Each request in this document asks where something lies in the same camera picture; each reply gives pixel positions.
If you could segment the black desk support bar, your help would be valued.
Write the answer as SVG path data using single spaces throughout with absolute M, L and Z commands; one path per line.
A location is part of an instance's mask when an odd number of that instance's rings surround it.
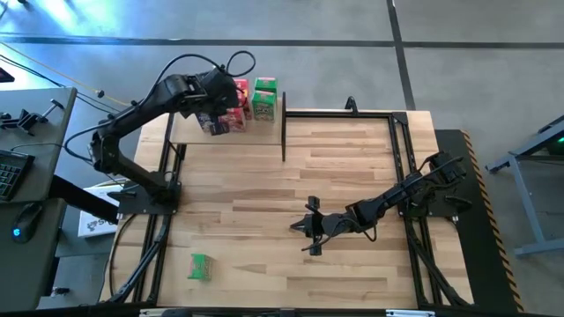
M 118 223 L 118 208 L 115 205 L 57 175 L 53 176 L 48 197 L 63 199 L 70 206 L 86 211 L 112 225 Z

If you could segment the black desk clamp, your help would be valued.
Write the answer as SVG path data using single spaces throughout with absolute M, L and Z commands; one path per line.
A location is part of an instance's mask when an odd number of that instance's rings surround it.
M 0 114 L 0 129 L 19 129 L 29 136 L 35 136 L 32 132 L 33 127 L 38 123 L 47 123 L 48 115 L 56 108 L 64 110 L 64 106 L 57 100 L 51 99 L 51 106 L 43 114 L 30 113 L 22 109 L 19 118 L 12 118 L 8 113 Z

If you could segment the black frame rail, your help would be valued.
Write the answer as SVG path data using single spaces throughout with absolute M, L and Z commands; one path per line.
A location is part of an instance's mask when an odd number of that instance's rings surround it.
M 138 317 L 141 309 L 148 307 L 134 306 L 76 306 L 33 310 L 32 317 Z M 167 307 L 162 317 L 386 317 L 387 309 L 300 309 L 300 308 L 203 308 L 203 307 Z M 459 308 L 439 307 L 433 311 L 436 317 L 532 317 L 527 313 L 499 313 Z
M 297 109 L 286 112 L 289 118 L 351 118 L 351 119 L 388 119 L 394 118 L 401 122 L 407 121 L 406 112 L 339 112 L 339 111 L 322 111 L 321 109 L 298 111 Z

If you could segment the black computer mouse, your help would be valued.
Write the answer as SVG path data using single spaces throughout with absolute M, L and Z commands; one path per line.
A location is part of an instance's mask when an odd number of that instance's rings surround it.
M 34 236 L 42 213 L 42 203 L 26 204 L 14 220 L 11 228 L 12 240 L 16 243 L 27 243 Z

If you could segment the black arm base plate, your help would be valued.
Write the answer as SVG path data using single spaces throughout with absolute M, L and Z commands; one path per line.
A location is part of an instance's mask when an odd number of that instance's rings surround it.
M 402 217 L 454 218 L 473 207 L 471 200 L 456 194 L 457 185 L 450 187 L 427 186 L 408 198 L 399 214 Z
M 172 215 L 177 212 L 182 185 L 177 183 L 166 191 L 162 200 L 149 195 L 139 185 L 132 185 L 119 192 L 112 192 L 110 197 L 119 202 L 118 213 L 123 215 Z

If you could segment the black shelf post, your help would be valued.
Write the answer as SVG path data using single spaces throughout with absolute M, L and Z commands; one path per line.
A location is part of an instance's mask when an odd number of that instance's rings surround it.
M 164 135 L 163 154 L 167 157 L 169 152 L 172 151 L 176 156 L 179 155 L 178 149 L 171 142 L 171 136 L 174 126 L 174 114 L 170 114 L 167 119 L 167 126 Z
M 281 158 L 286 162 L 286 92 L 282 92 L 281 101 Z

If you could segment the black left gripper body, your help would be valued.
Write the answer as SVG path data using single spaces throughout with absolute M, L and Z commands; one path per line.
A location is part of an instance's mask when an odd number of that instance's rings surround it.
M 190 89 L 187 115 L 221 116 L 228 109 L 240 106 L 236 84 L 222 70 L 214 68 L 187 76 L 187 81 Z

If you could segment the grey desk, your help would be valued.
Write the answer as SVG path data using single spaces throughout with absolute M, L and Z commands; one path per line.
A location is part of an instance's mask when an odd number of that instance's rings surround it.
M 29 133 L 0 129 L 0 150 L 16 148 L 34 157 L 18 192 L 9 202 L 0 201 L 0 313 L 34 310 L 47 288 L 66 210 L 64 200 L 50 199 L 48 193 L 76 97 L 75 88 L 0 91 L 0 112 L 17 117 L 26 110 L 48 119 Z M 12 230 L 28 203 L 40 203 L 42 214 L 33 237 L 18 243 Z

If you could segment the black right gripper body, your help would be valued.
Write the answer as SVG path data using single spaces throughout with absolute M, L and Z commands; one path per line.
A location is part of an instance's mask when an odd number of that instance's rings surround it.
M 353 228 L 353 219 L 346 213 L 322 214 L 320 199 L 311 195 L 308 198 L 306 208 L 310 211 L 304 217 L 304 233 L 313 240 L 312 244 L 306 247 L 312 256 L 320 256 L 323 253 L 322 246 L 331 238 L 350 232 Z

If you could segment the black frame side rails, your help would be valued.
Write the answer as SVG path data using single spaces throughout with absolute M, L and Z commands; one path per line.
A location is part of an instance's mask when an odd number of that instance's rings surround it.
M 431 181 L 437 170 L 426 175 L 421 173 L 415 162 L 407 114 L 394 112 L 389 118 L 389 128 L 402 196 L 398 214 L 404 221 L 418 308 L 442 306 L 444 299 L 451 306 L 468 306 L 469 303 L 460 297 L 435 263 L 427 222 L 430 215 L 428 204 L 434 192 L 451 188 L 458 182 L 439 186 Z
M 167 183 L 167 189 L 170 189 L 173 185 L 180 183 L 179 173 L 186 153 L 185 145 L 177 144 L 175 147 L 178 149 L 178 156 L 170 151 L 169 155 L 166 157 L 162 152 L 160 159 L 160 169 L 158 175 L 163 177 L 166 177 L 168 174 L 171 175 L 171 178 Z M 131 214 L 125 223 L 119 228 L 115 236 L 115 243 L 108 259 L 107 272 L 110 298 L 106 300 L 106 303 L 124 303 L 131 293 L 133 293 L 132 301 L 140 302 L 140 296 L 142 295 L 144 289 L 145 272 L 149 268 L 149 264 L 152 262 L 153 258 L 156 258 L 156 264 L 153 270 L 151 291 L 145 302 L 152 304 L 157 302 L 160 291 L 160 279 L 162 276 L 164 256 L 167 248 L 168 234 L 172 224 L 172 216 L 174 214 L 164 216 L 148 215 L 149 219 L 145 230 L 145 238 L 139 264 L 133 270 L 126 282 L 117 291 L 114 291 L 113 267 L 115 253 L 122 235 L 125 233 L 125 230 L 137 214 Z

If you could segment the black hazard-striped mat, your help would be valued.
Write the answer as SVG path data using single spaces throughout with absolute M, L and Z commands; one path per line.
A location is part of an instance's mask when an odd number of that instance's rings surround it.
M 523 303 L 501 239 L 485 180 L 470 136 L 460 129 L 437 129 L 438 147 L 463 158 L 467 171 L 457 194 L 472 202 L 456 225 L 475 305 L 487 311 L 522 313 Z

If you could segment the black keyboard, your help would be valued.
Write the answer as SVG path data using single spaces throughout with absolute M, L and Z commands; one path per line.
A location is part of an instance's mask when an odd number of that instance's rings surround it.
M 0 150 L 0 201 L 9 202 L 30 172 L 35 156 Z

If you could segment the blue Frosted Flakes cereal box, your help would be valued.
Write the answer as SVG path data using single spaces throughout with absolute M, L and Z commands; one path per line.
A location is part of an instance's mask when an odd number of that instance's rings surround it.
M 219 136 L 230 132 L 228 124 L 222 122 L 217 115 L 197 113 L 196 118 L 200 128 L 206 134 Z

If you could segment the black device with green light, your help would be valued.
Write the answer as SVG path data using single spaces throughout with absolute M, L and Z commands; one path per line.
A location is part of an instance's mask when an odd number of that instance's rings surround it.
M 545 147 L 552 156 L 564 156 L 564 131 L 550 138 Z

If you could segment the blue-grey metal stand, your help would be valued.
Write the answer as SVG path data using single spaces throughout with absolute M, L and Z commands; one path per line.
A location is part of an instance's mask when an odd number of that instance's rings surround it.
M 538 220 L 537 210 L 532 200 L 532 193 L 527 188 L 525 178 L 521 171 L 522 162 L 532 162 L 564 168 L 564 156 L 552 156 L 545 147 L 547 141 L 560 134 L 561 131 L 564 131 L 564 114 L 540 128 L 532 139 L 521 147 L 513 151 L 508 151 L 493 163 L 485 165 L 486 170 L 492 174 L 498 173 L 503 168 L 509 168 L 513 175 L 525 215 L 531 226 L 535 241 L 517 247 L 515 249 L 516 256 L 564 250 L 564 238 L 548 239 L 544 235 Z

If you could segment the white printed cardboard box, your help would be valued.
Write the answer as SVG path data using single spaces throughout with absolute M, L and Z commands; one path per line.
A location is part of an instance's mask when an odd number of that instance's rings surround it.
M 118 206 L 119 202 L 111 198 L 108 194 L 110 192 L 116 192 L 120 190 L 119 185 L 107 185 L 107 186 L 95 186 L 86 188 L 85 191 L 105 200 L 106 202 L 112 203 L 114 206 Z M 117 230 L 117 225 L 111 225 L 108 221 L 101 218 L 95 217 L 92 214 L 80 211 L 80 217 L 78 222 L 78 233 L 79 238 L 90 238 L 94 236 L 101 236 L 110 233 L 115 233 Z

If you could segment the green Apple Jacks cereal box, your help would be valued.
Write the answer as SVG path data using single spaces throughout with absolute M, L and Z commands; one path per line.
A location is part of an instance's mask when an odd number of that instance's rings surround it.
M 274 92 L 255 91 L 251 104 L 257 121 L 275 122 L 277 95 Z
M 275 77 L 257 77 L 255 90 L 276 93 L 278 91 L 278 80 Z
M 188 279 L 209 281 L 212 279 L 213 259 L 207 254 L 190 255 Z

